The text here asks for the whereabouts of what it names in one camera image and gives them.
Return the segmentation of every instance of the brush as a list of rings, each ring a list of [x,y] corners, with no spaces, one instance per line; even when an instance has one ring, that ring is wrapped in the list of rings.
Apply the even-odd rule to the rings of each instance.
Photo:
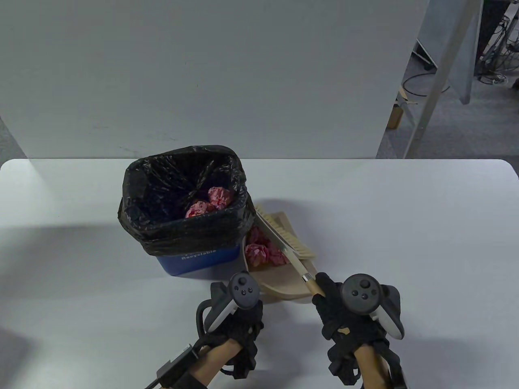
[[[256,225],[286,255],[294,269],[305,282],[312,295],[324,296],[316,280],[301,263],[301,258],[314,258],[314,254],[298,238],[280,228],[276,221],[260,206],[256,206]]]

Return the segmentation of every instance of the blue trash can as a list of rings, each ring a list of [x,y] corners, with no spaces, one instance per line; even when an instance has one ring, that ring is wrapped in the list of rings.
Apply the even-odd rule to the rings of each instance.
[[[166,257],[156,257],[162,268],[169,275],[180,275],[190,271],[208,268],[220,263],[234,261],[240,255],[240,247],[223,248],[219,250],[204,251]]]

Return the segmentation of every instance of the crumpled pink paper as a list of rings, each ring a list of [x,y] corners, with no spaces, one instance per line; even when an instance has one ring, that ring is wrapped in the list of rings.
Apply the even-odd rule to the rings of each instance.
[[[281,266],[290,263],[289,259],[281,250],[277,248],[272,242],[267,243],[268,258],[274,266]]]
[[[290,263],[286,255],[257,226],[252,226],[249,230],[246,244],[245,258],[252,267],[265,263],[271,263],[274,266]]]
[[[214,205],[217,210],[223,210],[231,204],[233,195],[230,190],[215,186],[209,189],[209,202]]]
[[[245,258],[252,267],[268,263],[269,251],[262,244],[248,244],[245,246]]]
[[[214,211],[214,205],[206,203],[205,201],[197,201],[189,207],[186,213],[186,218],[200,216],[208,212]]]
[[[263,232],[257,227],[252,226],[249,230],[249,235],[247,237],[247,243],[257,243],[266,245],[269,242],[268,238],[263,234]]]

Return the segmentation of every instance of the forearm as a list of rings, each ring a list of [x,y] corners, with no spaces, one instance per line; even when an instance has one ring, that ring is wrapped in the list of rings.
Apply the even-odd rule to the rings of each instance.
[[[365,389],[390,389],[390,377],[384,361],[373,347],[363,345],[355,352]]]
[[[222,367],[236,356],[242,349],[241,345],[229,339],[221,346],[215,347],[190,367],[189,373],[201,384],[207,386]]]

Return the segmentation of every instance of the black garbage bag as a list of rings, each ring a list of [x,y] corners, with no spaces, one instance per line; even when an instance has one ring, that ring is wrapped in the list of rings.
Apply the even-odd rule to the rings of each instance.
[[[148,254],[158,257],[236,247],[255,216],[245,181],[240,159],[225,146],[191,146],[141,158],[126,169],[118,219]],[[214,186],[234,192],[232,203],[184,218]]]

